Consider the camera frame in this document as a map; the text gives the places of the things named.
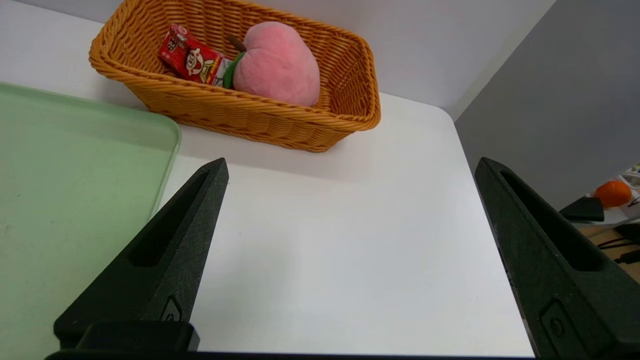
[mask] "green tray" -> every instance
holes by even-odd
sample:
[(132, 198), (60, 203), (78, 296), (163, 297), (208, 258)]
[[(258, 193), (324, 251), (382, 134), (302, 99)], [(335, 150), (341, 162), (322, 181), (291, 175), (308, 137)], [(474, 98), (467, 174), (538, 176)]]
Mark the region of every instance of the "green tray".
[(162, 115), (0, 83), (0, 352), (53, 323), (157, 210), (180, 146)]

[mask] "white wall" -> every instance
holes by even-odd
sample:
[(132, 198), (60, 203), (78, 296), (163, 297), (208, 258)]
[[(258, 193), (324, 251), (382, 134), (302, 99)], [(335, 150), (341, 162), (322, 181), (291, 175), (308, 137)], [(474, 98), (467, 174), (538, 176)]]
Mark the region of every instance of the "white wall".
[[(106, 21), (120, 0), (20, 0)], [(458, 115), (555, 0), (256, 0), (362, 35), (380, 90)]]
[(456, 122), (561, 209), (640, 161), (640, 1), (557, 0)]

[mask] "wicker basket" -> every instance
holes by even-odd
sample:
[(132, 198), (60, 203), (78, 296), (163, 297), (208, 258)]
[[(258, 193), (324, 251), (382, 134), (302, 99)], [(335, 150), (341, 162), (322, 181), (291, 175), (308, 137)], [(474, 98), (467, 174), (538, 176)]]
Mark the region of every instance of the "wicker basket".
[[(171, 23), (230, 58), (227, 34), (242, 39), (260, 22), (294, 27), (320, 67), (320, 100), (295, 106), (176, 78), (157, 56)], [(358, 35), (321, 22), (236, 0), (125, 0), (93, 40), (91, 65), (123, 82), (150, 111), (202, 127), (290, 149), (326, 151), (380, 121), (373, 54)]]

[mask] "white tabletop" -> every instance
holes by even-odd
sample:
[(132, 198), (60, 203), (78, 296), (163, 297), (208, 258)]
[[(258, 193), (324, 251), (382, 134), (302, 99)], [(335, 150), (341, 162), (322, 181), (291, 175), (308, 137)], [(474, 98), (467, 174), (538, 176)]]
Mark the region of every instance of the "white tabletop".
[[(90, 67), (101, 26), (0, 3), (0, 81), (143, 108)], [(200, 350), (533, 354), (451, 118), (381, 105), (376, 129), (322, 154), (181, 126), (163, 201), (208, 161), (230, 174), (191, 315)]]

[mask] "peach plush toy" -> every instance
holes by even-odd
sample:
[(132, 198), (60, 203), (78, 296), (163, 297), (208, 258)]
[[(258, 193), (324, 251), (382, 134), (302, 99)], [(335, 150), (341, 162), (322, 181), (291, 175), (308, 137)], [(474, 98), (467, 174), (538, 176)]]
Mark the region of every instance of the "peach plush toy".
[(313, 106), (320, 95), (316, 58), (292, 27), (262, 22), (244, 36), (246, 53), (233, 74), (236, 90), (293, 105)]

